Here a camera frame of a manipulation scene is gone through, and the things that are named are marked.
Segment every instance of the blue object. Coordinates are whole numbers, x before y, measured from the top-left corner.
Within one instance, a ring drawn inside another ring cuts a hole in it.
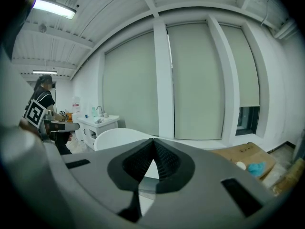
[[[254,176],[259,177],[263,174],[265,170],[266,162],[262,162],[259,164],[249,164],[248,171]]]

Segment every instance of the white tabletop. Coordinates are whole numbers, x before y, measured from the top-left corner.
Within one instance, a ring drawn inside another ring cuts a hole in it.
[[[109,125],[113,122],[118,121],[120,119],[120,117],[118,115],[110,115],[107,118],[104,118],[104,117],[88,117],[88,118],[78,117],[77,119],[79,122],[84,123],[86,125],[90,125],[95,128],[100,128],[102,126]],[[103,122],[96,124],[95,121],[97,121],[98,119],[103,120]]]

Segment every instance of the white ceiling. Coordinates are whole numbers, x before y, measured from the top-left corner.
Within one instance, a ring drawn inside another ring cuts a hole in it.
[[[262,21],[267,0],[56,0],[75,9],[72,20],[33,9],[17,36],[12,62],[22,75],[32,70],[57,70],[72,78],[77,68],[106,39],[124,26],[147,16],[180,7],[228,9]],[[279,0],[269,0],[265,24],[278,31],[289,18]],[[44,23],[45,33],[38,30]]]

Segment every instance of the fluorescent light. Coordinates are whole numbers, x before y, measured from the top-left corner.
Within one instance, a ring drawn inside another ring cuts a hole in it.
[[[35,4],[33,8],[38,10],[44,10],[51,13],[56,13],[70,20],[73,18],[73,16],[76,13],[76,10],[74,9],[71,9],[65,5],[49,0],[35,0]]]
[[[33,71],[34,74],[57,74],[57,71]]]

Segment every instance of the window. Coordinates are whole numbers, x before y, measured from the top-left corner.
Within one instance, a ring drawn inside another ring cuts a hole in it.
[[[239,108],[236,135],[255,134],[258,122],[259,107]]]
[[[221,139],[224,83],[206,23],[167,28],[173,60],[174,138]]]
[[[221,26],[231,47],[239,82],[240,108],[236,135],[256,132],[260,95],[255,61],[240,28]]]
[[[119,127],[159,135],[153,32],[134,38],[105,56],[103,103],[119,115]]]

